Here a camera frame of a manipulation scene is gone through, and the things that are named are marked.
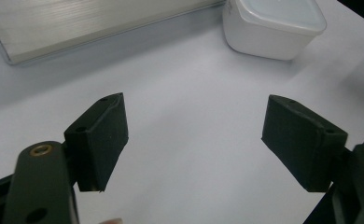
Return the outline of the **white plastic container with lid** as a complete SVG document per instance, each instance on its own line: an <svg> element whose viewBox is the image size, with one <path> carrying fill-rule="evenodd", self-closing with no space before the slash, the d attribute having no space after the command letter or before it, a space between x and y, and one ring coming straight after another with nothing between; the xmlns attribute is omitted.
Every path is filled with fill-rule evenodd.
<svg viewBox="0 0 364 224"><path fill-rule="evenodd" d="M283 61L295 58L327 28L316 0L227 0L222 19L230 47Z"/></svg>

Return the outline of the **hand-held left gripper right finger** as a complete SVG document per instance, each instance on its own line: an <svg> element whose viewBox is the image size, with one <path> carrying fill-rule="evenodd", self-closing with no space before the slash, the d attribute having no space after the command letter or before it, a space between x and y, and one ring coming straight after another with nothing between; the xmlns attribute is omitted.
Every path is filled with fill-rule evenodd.
<svg viewBox="0 0 364 224"><path fill-rule="evenodd" d="M295 100L271 95L261 140L304 189L325 192L332 160L343 153L347 132Z"/></svg>

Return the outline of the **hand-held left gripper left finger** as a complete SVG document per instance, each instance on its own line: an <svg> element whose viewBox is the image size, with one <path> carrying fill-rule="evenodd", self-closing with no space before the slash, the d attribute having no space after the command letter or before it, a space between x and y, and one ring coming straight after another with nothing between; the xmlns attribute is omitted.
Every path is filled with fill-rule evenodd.
<svg viewBox="0 0 364 224"><path fill-rule="evenodd" d="M96 101L64 132L80 191L104 191L128 142L123 93Z"/></svg>

